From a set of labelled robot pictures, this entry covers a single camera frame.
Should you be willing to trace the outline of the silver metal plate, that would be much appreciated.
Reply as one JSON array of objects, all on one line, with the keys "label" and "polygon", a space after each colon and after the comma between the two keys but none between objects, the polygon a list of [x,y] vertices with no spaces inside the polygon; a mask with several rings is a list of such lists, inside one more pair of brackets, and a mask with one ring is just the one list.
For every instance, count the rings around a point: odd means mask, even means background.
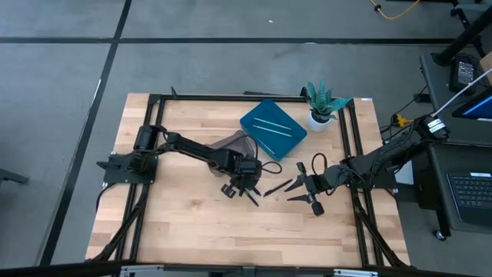
[{"label": "silver metal plate", "polygon": [[379,277],[377,272],[355,270],[355,269],[334,269],[333,277]]},{"label": "silver metal plate", "polygon": [[135,277],[137,273],[163,271],[163,265],[126,265],[121,267],[118,277]]}]

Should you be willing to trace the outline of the dark grey stand foot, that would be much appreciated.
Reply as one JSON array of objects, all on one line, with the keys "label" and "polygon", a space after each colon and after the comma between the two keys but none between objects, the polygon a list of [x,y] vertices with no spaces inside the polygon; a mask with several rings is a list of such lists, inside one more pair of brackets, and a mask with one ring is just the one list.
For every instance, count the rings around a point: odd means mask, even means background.
[{"label": "dark grey stand foot", "polygon": [[5,169],[0,169],[0,185],[4,181],[12,181],[12,182],[17,182],[19,184],[27,184],[29,178],[14,172],[7,171]]}]

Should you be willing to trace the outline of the blue plastic tray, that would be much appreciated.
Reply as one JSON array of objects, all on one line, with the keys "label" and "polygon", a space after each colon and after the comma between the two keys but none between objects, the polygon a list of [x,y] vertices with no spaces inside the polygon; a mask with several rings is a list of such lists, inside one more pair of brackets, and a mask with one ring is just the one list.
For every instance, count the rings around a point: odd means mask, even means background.
[{"label": "blue plastic tray", "polygon": [[[278,128],[273,125],[269,125],[263,122],[255,121],[253,118],[261,118],[269,122],[284,125],[291,130]],[[250,112],[244,115],[240,119],[240,124],[243,131],[250,135],[259,146],[275,161],[281,161],[287,156],[298,144],[307,136],[307,131],[299,125],[292,117],[286,113],[280,106],[278,106],[272,99],[265,99],[254,107]],[[284,132],[292,135],[292,137],[286,137],[271,132],[266,132],[257,128],[253,128],[253,125],[270,128],[279,132]],[[268,147],[274,151],[274,155],[263,148],[262,144],[257,139],[265,142]]]}]

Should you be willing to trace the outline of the black power adapter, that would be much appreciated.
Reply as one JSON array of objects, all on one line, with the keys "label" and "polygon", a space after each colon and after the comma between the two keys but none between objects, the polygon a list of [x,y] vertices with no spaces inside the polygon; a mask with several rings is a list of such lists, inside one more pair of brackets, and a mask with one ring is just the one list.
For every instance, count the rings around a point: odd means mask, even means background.
[{"label": "black power adapter", "polygon": [[449,89],[459,92],[477,77],[477,60],[468,54],[458,54],[451,60]]}]

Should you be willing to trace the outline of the black crossbar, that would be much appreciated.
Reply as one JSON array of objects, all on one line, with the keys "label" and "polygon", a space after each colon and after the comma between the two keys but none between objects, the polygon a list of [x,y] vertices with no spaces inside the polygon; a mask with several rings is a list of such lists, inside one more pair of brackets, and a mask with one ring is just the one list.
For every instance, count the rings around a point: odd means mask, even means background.
[{"label": "black crossbar", "polygon": [[[333,277],[334,269],[313,267],[274,267],[256,265],[179,265],[179,264],[145,264],[131,260],[109,262],[82,262],[61,265],[41,265],[24,268],[0,269],[0,277],[101,277],[118,275],[126,265],[163,265],[159,272],[214,272],[239,273],[244,277],[255,277],[259,273],[293,273],[301,275],[326,275]],[[446,272],[432,272],[411,267],[385,267],[370,265],[355,270],[377,272],[379,277],[476,277]]]}]

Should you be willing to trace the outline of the black laptop keyboard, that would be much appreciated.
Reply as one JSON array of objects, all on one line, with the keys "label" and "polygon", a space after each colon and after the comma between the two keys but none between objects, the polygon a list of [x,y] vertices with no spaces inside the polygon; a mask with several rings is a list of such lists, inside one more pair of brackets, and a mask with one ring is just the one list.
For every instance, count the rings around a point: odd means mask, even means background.
[{"label": "black laptop keyboard", "polygon": [[492,173],[447,173],[447,182],[459,219],[492,228]]}]

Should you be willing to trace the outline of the brown cardboard box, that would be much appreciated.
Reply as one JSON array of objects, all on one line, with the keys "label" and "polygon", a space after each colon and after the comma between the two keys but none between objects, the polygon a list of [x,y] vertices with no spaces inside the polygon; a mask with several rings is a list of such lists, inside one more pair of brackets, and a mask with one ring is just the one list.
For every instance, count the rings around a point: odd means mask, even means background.
[{"label": "brown cardboard box", "polygon": [[492,85],[492,51],[480,60],[480,65],[485,72],[489,72],[487,74],[487,81]]}]

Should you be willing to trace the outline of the white plant pot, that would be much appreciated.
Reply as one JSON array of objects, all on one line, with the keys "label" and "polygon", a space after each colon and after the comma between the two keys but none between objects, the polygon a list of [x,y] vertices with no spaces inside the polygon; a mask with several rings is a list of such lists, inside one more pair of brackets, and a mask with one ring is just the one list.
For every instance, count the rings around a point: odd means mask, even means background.
[{"label": "white plant pot", "polygon": [[315,119],[314,113],[310,112],[309,116],[307,117],[307,127],[313,132],[322,132],[328,127],[330,121],[331,118],[329,118],[327,121],[319,122]]}]

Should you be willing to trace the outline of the tablet with blue screen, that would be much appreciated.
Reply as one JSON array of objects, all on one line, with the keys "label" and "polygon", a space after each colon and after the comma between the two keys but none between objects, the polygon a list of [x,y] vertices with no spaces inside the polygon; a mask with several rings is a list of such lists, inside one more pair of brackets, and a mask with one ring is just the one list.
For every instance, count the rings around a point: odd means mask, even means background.
[{"label": "tablet with blue screen", "polygon": [[492,88],[481,92],[452,112],[455,118],[492,120]]}]

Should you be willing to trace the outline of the black stand bar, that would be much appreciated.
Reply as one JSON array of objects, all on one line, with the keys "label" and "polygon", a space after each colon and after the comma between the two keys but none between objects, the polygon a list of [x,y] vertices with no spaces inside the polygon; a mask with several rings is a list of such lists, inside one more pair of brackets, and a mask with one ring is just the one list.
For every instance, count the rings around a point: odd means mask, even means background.
[{"label": "black stand bar", "polygon": [[[457,15],[464,24],[464,31],[454,39],[441,53],[433,53],[431,56],[435,63],[447,66],[451,60],[459,54],[468,44],[475,47],[481,58],[486,54],[482,48],[480,33],[492,24],[492,0],[474,0],[474,4],[460,4],[458,0],[450,0],[453,8],[450,15]],[[481,12],[480,16],[469,23],[464,13],[465,10]]]}]

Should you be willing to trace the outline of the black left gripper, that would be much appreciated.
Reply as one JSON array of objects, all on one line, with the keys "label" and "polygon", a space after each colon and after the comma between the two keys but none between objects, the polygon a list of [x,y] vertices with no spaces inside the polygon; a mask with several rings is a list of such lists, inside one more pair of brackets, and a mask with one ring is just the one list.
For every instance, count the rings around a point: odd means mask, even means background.
[{"label": "black left gripper", "polygon": [[221,169],[220,172],[230,177],[230,184],[223,185],[221,188],[222,193],[228,198],[232,199],[234,197],[236,194],[235,189],[238,190],[240,197],[246,191],[262,196],[256,189],[262,173],[262,164],[254,157],[237,158]]}]

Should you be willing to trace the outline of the grey equipment cart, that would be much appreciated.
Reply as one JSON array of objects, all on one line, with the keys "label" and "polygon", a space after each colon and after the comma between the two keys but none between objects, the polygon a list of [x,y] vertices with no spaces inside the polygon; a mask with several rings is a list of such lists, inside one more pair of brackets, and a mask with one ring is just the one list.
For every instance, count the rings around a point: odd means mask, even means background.
[{"label": "grey equipment cart", "polygon": [[447,182],[447,173],[492,173],[492,120],[455,118],[452,112],[474,96],[456,96],[449,89],[450,66],[434,62],[431,55],[420,57],[421,71],[430,95],[432,109],[438,110],[452,99],[438,117],[450,129],[450,137],[443,144],[427,147],[412,159],[417,202],[423,209],[436,212],[438,229],[477,232],[492,235],[492,228],[462,222],[454,206]]}]

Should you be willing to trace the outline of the green artificial plant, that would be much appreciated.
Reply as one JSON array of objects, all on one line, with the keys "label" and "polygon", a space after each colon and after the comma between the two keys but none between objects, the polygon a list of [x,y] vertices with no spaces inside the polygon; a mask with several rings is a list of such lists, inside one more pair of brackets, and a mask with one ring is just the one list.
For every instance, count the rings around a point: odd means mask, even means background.
[{"label": "green artificial plant", "polygon": [[312,82],[307,83],[307,103],[311,107],[313,119],[319,123],[337,120],[335,112],[343,109],[351,98],[333,98],[333,89],[325,88],[325,82],[321,81],[318,89]]}]

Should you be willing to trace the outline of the grey translucent plastic bin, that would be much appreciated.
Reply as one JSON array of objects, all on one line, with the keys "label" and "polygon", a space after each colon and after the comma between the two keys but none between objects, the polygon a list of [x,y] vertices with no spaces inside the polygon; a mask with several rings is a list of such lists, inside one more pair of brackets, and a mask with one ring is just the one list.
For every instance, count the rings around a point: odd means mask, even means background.
[{"label": "grey translucent plastic bin", "polygon": [[216,177],[225,174],[220,170],[231,164],[237,158],[254,157],[254,149],[248,142],[249,136],[243,131],[236,131],[232,136],[207,145],[210,152],[205,155],[209,170]]}]

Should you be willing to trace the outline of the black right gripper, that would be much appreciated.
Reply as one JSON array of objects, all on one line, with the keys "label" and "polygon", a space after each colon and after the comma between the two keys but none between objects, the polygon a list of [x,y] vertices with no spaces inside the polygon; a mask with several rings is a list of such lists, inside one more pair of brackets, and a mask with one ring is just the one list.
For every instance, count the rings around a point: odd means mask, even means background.
[{"label": "black right gripper", "polygon": [[303,162],[298,162],[297,167],[301,174],[297,176],[292,185],[286,188],[286,192],[304,186],[307,193],[304,195],[291,197],[288,199],[288,201],[306,202],[311,205],[311,209],[314,215],[323,215],[323,205],[316,199],[316,195],[321,194],[322,192],[328,192],[330,190],[336,189],[340,185],[343,167],[340,165],[333,165],[329,168],[326,168],[324,170],[324,173],[320,175],[307,175]]}]

